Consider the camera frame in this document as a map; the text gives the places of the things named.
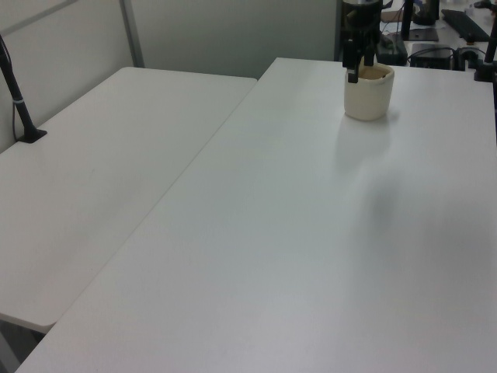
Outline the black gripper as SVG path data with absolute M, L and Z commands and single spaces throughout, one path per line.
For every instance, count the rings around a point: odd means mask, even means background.
M 376 52 L 376 39 L 380 35 L 381 1 L 366 0 L 342 2 L 345 29 L 352 39 L 343 45 L 342 66 L 346 69 L 348 83 L 358 83 L 360 48 L 355 40 L 364 39 L 363 64 L 372 66 Z

